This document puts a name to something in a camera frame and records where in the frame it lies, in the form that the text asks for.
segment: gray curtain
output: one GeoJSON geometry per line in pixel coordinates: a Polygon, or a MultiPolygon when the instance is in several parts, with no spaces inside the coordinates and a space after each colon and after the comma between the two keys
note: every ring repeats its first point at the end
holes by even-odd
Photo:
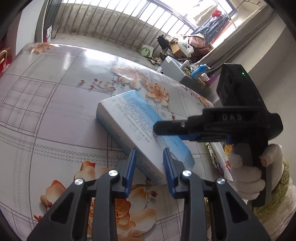
{"type": "Polygon", "coordinates": [[[231,63],[244,48],[272,21],[274,10],[265,5],[253,12],[218,47],[204,56],[198,64],[207,64],[207,75],[218,76],[223,63],[231,63]]]}

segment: concrete floor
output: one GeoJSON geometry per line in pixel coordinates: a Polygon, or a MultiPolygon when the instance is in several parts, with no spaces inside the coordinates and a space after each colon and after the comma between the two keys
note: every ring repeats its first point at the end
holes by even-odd
{"type": "Polygon", "coordinates": [[[147,58],[141,56],[134,49],[129,49],[127,46],[121,46],[120,43],[115,44],[113,41],[104,39],[92,38],[90,36],[77,35],[76,33],[57,33],[54,39],[51,39],[55,44],[68,44],[84,48],[99,50],[105,53],[113,54],[122,58],[126,58],[138,64],[142,64],[153,70],[158,69],[158,65],[153,65],[147,58]]]}

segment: green logo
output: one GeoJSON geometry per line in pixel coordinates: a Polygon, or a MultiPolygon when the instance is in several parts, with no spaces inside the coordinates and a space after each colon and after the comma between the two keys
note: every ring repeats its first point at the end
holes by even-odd
{"type": "Polygon", "coordinates": [[[148,48],[146,48],[146,47],[143,47],[142,49],[141,49],[141,55],[142,56],[144,56],[144,57],[148,57],[148,56],[150,56],[150,49],[148,49],[148,48]]]}

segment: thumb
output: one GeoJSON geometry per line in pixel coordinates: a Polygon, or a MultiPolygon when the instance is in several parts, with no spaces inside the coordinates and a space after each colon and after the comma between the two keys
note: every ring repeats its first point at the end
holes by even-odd
{"type": "Polygon", "coordinates": [[[274,162],[282,161],[283,153],[281,145],[270,144],[262,153],[260,160],[264,167],[271,165],[274,162]]]}

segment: cardboard box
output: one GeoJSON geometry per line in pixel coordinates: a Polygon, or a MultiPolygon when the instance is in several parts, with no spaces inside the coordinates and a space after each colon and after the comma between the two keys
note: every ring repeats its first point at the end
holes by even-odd
{"type": "Polygon", "coordinates": [[[194,159],[188,147],[178,136],[157,136],[155,122],[162,118],[150,105],[132,90],[98,104],[96,117],[115,142],[128,155],[137,149],[136,166],[154,183],[166,184],[163,150],[169,147],[172,156],[192,170],[194,159]]]}
{"type": "Polygon", "coordinates": [[[170,43],[170,48],[176,58],[187,58],[186,55],[179,48],[178,44],[170,43]]]}

